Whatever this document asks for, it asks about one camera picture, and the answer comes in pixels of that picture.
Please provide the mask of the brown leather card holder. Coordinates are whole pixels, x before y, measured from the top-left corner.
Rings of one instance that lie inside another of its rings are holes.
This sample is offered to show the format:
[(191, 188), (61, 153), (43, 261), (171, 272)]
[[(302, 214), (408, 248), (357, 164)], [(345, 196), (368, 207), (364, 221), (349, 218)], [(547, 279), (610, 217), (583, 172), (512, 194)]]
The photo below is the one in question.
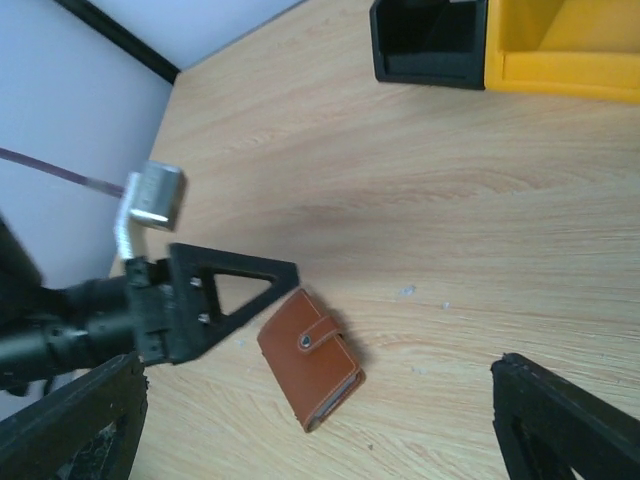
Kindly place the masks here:
[(257, 341), (302, 429), (320, 426), (365, 380), (342, 323), (306, 290), (296, 290)]

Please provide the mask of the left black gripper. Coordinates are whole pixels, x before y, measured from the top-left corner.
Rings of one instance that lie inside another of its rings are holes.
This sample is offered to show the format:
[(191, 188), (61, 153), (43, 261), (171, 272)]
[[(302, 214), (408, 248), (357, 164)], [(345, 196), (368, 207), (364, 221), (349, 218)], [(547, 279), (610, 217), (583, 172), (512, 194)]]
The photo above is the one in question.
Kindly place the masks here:
[[(235, 310), (223, 310), (221, 277), (261, 281), (267, 287)], [(171, 286), (175, 313), (163, 311)], [(147, 366), (193, 361), (299, 286), (288, 261), (169, 245), (169, 258), (125, 263), (125, 274), (49, 289), (1, 273), (1, 388), (24, 395), (39, 380), (92, 369), (131, 352)]]

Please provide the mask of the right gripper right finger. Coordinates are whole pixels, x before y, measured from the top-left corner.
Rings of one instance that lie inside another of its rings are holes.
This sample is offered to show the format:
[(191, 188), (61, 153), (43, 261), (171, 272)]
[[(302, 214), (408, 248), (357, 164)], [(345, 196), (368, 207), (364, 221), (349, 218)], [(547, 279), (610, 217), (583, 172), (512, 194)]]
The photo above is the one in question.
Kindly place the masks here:
[(491, 366), (493, 426), (511, 479), (637, 479), (639, 421), (539, 364)]

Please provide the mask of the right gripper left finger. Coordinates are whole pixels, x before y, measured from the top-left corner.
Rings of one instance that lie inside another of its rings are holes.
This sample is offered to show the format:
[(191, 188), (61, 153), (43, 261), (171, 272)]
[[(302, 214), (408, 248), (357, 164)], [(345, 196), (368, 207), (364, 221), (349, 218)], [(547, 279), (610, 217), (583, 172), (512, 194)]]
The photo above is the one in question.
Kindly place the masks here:
[(1, 477), (127, 479), (147, 387), (138, 355), (119, 355), (2, 420)]

